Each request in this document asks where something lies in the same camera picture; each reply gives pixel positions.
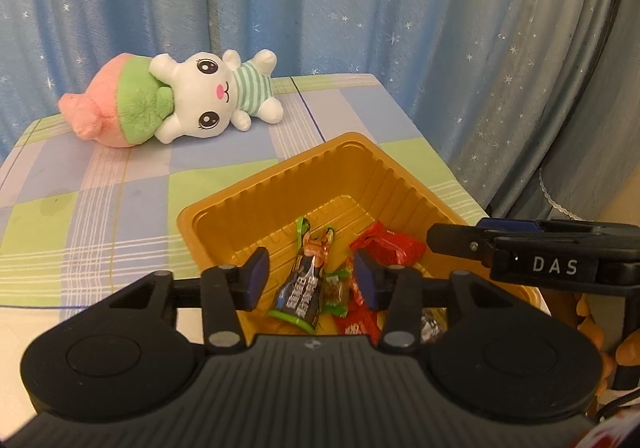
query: plaid tablecloth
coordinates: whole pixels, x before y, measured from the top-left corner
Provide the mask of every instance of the plaid tablecloth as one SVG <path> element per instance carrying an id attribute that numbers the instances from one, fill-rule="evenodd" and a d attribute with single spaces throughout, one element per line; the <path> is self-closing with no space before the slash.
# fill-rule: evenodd
<path id="1" fill-rule="evenodd" d="M 197 269 L 182 208 L 348 131 L 360 132 L 474 224 L 482 208 L 371 75 L 278 78 L 284 119 L 212 139 L 128 149 L 78 139 L 61 116 L 34 121 L 0 168 L 0 306 L 60 318 L 156 269 Z"/>

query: blue curtain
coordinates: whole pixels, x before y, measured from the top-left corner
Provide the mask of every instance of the blue curtain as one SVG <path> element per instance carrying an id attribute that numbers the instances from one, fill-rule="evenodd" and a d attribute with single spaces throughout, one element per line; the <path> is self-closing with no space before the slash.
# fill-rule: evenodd
<path id="1" fill-rule="evenodd" d="M 608 2 L 0 0 L 0 154 L 120 52 L 267 47 L 275 75 L 375 74 L 472 195 L 508 209 L 571 106 Z"/>

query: striped shirt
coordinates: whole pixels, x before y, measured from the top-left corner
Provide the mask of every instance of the striped shirt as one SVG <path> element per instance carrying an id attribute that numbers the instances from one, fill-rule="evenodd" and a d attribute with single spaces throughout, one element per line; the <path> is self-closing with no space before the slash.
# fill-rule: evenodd
<path id="1" fill-rule="evenodd" d="M 264 100 L 273 96 L 271 79 L 260 74 L 251 62 L 242 63 L 234 71 L 238 86 L 238 108 L 255 116 Z"/>

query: plush ear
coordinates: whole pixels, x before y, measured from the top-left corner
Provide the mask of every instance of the plush ear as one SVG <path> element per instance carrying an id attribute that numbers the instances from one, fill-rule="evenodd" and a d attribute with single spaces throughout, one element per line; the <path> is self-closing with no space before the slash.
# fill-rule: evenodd
<path id="1" fill-rule="evenodd" d="M 242 60 L 240 59 L 240 55 L 238 51 L 234 51 L 233 49 L 227 49 L 225 53 L 222 55 L 222 61 L 232 70 L 235 71 L 238 69 Z"/>
<path id="2" fill-rule="evenodd" d="M 170 86 L 174 84 L 175 73 L 177 70 L 178 62 L 168 54 L 159 54 L 153 58 L 149 64 L 149 72 L 162 83 Z"/>

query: plush eye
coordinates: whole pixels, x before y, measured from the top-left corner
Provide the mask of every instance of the plush eye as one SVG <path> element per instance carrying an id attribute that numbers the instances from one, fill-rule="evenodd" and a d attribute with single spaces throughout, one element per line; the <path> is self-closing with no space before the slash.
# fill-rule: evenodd
<path id="1" fill-rule="evenodd" d="M 198 70 L 201 73 L 213 74 L 218 70 L 218 64 L 213 60 L 198 60 Z"/>
<path id="2" fill-rule="evenodd" d="M 198 119 L 198 124 L 203 130 L 210 130 L 220 122 L 220 117 L 215 112 L 205 112 Z"/>

